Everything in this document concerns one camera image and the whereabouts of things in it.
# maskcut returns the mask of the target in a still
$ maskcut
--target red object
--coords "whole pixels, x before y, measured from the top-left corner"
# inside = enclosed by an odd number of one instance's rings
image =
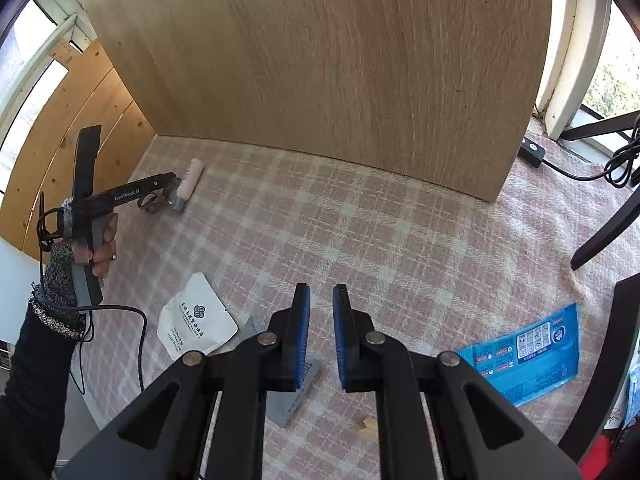
[[[580,471],[584,480],[595,480],[611,460],[611,443],[603,435],[599,436],[580,462]]]

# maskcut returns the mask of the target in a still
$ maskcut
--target green foliage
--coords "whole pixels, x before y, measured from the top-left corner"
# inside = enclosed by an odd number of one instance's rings
[[[613,73],[613,63],[599,66],[584,96],[584,103],[604,117],[640,110],[640,91]]]

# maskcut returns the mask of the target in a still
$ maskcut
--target round logo on blue packet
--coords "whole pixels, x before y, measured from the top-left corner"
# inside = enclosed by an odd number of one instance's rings
[[[559,343],[562,341],[562,338],[564,337],[564,326],[561,326],[558,330],[556,330],[554,332],[554,343]]]

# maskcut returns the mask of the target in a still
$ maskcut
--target gray knit glove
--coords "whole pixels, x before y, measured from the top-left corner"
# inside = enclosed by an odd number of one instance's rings
[[[85,318],[85,314],[66,310],[67,308],[75,308],[78,305],[71,278],[71,265],[73,262],[74,254],[71,250],[71,242],[66,241],[55,244],[44,273],[44,288],[39,283],[35,285],[33,287],[32,300],[30,301],[32,308],[34,305],[39,307],[47,314],[48,318],[66,326],[68,330],[52,326],[52,323],[46,322],[56,332],[62,330],[64,332],[62,335],[69,338],[77,338],[78,333],[84,333]],[[36,311],[36,313],[40,319],[43,319],[40,312]]]

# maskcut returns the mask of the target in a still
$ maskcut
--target table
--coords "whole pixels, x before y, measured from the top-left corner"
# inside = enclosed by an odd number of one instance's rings
[[[548,139],[549,160],[577,174],[596,167]],[[143,309],[145,382],[170,358],[156,336],[159,311],[203,272],[242,328],[290,305],[296,282],[312,289],[308,348],[322,361],[306,401],[281,430],[269,421],[264,477],[373,478],[378,444],[358,433],[375,416],[373,394],[340,390],[332,287],[408,349],[435,355],[511,332],[577,301],[578,377],[521,410],[553,441],[572,420],[599,356],[615,283],[635,272],[640,226],[631,226],[577,272],[571,255],[628,198],[603,181],[583,184],[516,160],[495,203],[386,171],[247,144],[156,137],[132,179],[184,174],[206,164],[184,213],[119,208],[118,260],[105,303]],[[88,389],[105,419],[138,394],[142,322],[97,312],[85,347]],[[222,350],[231,349],[235,336]]]

